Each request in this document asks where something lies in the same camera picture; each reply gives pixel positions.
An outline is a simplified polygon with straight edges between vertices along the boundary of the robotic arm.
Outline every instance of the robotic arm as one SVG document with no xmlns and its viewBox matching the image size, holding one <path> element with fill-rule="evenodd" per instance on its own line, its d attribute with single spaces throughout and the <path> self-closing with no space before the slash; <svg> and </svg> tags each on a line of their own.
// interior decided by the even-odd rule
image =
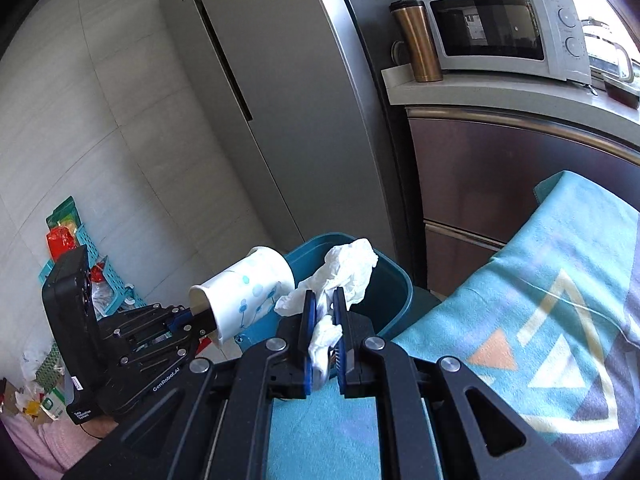
<svg viewBox="0 0 640 480">
<path fill-rule="evenodd" d="M 461 361 L 409 357 L 334 295 L 340 393 L 375 397 L 385 480 L 578 480 L 574 469 Z M 276 337 L 234 361 L 189 361 L 64 480 L 244 479 L 266 475 L 273 399 L 311 392 L 315 297 Z"/>
</svg>

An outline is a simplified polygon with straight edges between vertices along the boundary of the blue plastic basket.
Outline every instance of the blue plastic basket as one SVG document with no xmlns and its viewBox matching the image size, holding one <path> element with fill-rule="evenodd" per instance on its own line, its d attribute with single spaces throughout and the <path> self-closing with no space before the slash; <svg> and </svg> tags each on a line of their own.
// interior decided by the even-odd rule
<svg viewBox="0 0 640 480">
<path fill-rule="evenodd" d="M 296 286 L 324 264 L 324 256 L 329 249 L 336 245 L 350 244 L 355 239 L 343 233 L 327 233 L 311 238 L 287 254 L 284 259 L 291 267 Z M 380 251 L 375 251 L 378 264 L 371 273 L 365 297 L 359 304 L 353 305 L 351 310 L 369 317 L 373 330 L 378 335 L 393 338 L 399 333 L 396 326 L 411 307 L 414 288 L 401 267 Z M 273 337 L 280 319 L 272 310 L 256 324 L 239 333 L 235 339 L 241 350 Z"/>
<path fill-rule="evenodd" d="M 96 247 L 91 238 L 89 238 L 84 224 L 80 224 L 80 227 L 76 230 L 76 240 L 78 240 L 80 245 L 86 245 L 86 252 L 89 256 L 89 268 L 91 269 L 98 261 L 98 247 Z"/>
<path fill-rule="evenodd" d="M 113 269 L 113 266 L 109 262 L 109 257 L 105 257 L 104 259 L 104 269 L 102 270 L 102 274 L 104 279 L 107 280 L 107 283 L 113 289 L 113 301 L 111 304 L 105 309 L 104 313 L 107 316 L 113 314 L 118 307 L 124 302 L 125 298 L 131 297 L 135 300 L 135 304 L 132 306 L 133 308 L 138 308 L 140 306 L 145 306 L 145 301 L 140 298 L 131 288 L 125 286 L 125 283 L 122 281 L 122 278 L 118 275 L 118 273 Z"/>
<path fill-rule="evenodd" d="M 38 279 L 40 280 L 41 285 L 44 285 L 44 282 L 47 281 L 47 276 L 51 274 L 51 271 L 53 270 L 53 265 L 54 265 L 53 260 L 49 260 L 46 264 L 44 264 L 44 267 L 42 267 L 42 270 L 38 275 Z"/>
</svg>

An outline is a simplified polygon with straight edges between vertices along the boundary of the kitchen counter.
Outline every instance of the kitchen counter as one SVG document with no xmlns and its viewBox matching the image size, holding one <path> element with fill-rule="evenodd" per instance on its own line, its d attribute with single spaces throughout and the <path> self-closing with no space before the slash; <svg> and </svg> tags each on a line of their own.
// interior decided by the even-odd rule
<svg viewBox="0 0 640 480">
<path fill-rule="evenodd" d="M 443 81 L 417 83 L 411 65 L 382 71 L 393 105 L 457 105 L 526 112 L 574 123 L 622 140 L 640 150 L 640 112 L 605 91 L 535 76 L 447 73 Z"/>
</svg>

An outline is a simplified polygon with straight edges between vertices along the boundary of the black cable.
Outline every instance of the black cable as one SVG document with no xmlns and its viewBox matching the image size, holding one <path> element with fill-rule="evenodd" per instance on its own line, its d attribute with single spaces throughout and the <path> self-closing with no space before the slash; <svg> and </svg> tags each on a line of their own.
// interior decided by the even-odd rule
<svg viewBox="0 0 640 480">
<path fill-rule="evenodd" d="M 82 427 L 82 424 L 80 424 L 80 429 L 84 431 L 87 435 L 92 436 L 93 438 L 97 438 L 98 440 L 102 440 L 101 436 L 93 436 L 91 433 L 89 433 L 85 428 Z"/>
</svg>

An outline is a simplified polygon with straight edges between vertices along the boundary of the cabinet drawer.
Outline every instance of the cabinet drawer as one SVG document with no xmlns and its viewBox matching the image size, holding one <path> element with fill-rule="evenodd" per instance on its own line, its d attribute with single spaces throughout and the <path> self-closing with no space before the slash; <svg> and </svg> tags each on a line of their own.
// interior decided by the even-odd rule
<svg viewBox="0 0 640 480">
<path fill-rule="evenodd" d="M 429 290 L 450 296 L 495 254 L 456 238 L 426 231 Z"/>
<path fill-rule="evenodd" d="M 640 168 L 591 146 L 496 124 L 410 124 L 426 219 L 507 242 L 537 207 L 535 185 L 562 170 L 640 208 Z"/>
</svg>

